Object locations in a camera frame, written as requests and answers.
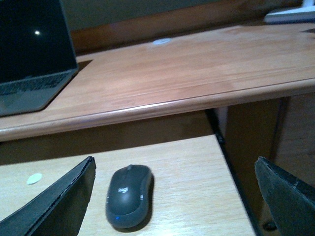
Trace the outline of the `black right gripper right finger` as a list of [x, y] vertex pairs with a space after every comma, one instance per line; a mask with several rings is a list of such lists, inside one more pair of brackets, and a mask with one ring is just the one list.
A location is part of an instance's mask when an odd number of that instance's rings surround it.
[[259, 157], [254, 165], [261, 195], [282, 236], [315, 234], [315, 189], [296, 176]]

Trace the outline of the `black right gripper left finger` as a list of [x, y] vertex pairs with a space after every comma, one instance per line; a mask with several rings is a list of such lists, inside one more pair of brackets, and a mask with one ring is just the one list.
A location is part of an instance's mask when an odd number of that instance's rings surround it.
[[2, 236], [76, 236], [95, 181], [96, 164], [87, 157], [0, 223]]

